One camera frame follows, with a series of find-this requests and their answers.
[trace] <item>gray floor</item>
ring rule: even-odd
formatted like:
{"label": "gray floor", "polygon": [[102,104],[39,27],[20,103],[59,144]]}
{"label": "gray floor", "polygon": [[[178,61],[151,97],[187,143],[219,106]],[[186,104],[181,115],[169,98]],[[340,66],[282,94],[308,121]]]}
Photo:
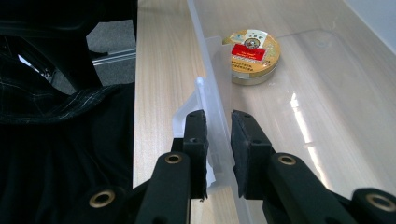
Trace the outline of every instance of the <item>gray floor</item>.
{"label": "gray floor", "polygon": [[[88,46],[96,52],[111,52],[135,48],[132,21],[101,22],[87,36]],[[135,59],[95,66],[102,83],[107,85],[134,82]],[[58,90],[71,94],[73,87],[61,72],[51,81]]]}

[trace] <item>gold tin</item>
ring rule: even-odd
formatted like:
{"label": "gold tin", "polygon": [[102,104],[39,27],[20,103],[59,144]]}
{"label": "gold tin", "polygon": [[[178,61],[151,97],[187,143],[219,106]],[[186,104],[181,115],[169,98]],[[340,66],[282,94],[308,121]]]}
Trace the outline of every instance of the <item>gold tin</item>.
{"label": "gold tin", "polygon": [[225,38],[223,44],[233,45],[233,83],[256,85],[273,75],[280,57],[280,46],[264,31],[238,31]]}

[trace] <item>transparent container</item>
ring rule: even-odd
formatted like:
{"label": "transparent container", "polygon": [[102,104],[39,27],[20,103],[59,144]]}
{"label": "transparent container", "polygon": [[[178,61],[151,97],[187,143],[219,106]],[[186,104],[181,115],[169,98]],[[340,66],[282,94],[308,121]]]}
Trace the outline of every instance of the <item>transparent container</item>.
{"label": "transparent container", "polygon": [[[175,115],[174,132],[180,136],[183,116],[203,108],[213,170],[204,202],[210,209],[193,205],[193,216],[265,223],[262,202],[237,197],[232,109],[255,117],[277,152],[300,157],[328,189],[349,199],[366,187],[396,195],[395,16],[387,18],[384,34],[353,0],[188,3],[206,77],[197,79],[195,93]],[[255,86],[231,82],[231,47],[221,45],[244,29],[268,32],[281,47],[274,75]]]}

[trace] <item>wooden surface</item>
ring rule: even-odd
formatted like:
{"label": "wooden surface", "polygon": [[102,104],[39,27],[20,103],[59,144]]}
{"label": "wooden surface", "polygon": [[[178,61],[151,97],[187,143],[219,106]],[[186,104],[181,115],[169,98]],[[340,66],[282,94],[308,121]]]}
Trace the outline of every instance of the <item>wooden surface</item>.
{"label": "wooden surface", "polygon": [[[278,152],[303,159],[329,189],[396,194],[396,56],[340,0],[200,0],[205,37],[259,29],[282,48],[274,76],[233,85],[233,109],[253,115]],[[205,75],[186,0],[140,0],[134,185],[170,150],[172,117]],[[192,223],[238,223],[231,192],[193,202]],[[263,222],[249,203],[251,222]]]}

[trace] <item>plaid fabric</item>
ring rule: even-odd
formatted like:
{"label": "plaid fabric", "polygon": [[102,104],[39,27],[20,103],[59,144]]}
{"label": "plaid fabric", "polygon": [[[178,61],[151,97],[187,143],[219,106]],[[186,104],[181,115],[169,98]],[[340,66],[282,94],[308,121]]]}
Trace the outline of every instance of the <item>plaid fabric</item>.
{"label": "plaid fabric", "polygon": [[89,111],[119,87],[67,95],[27,65],[0,55],[0,124],[48,124],[71,119]]}

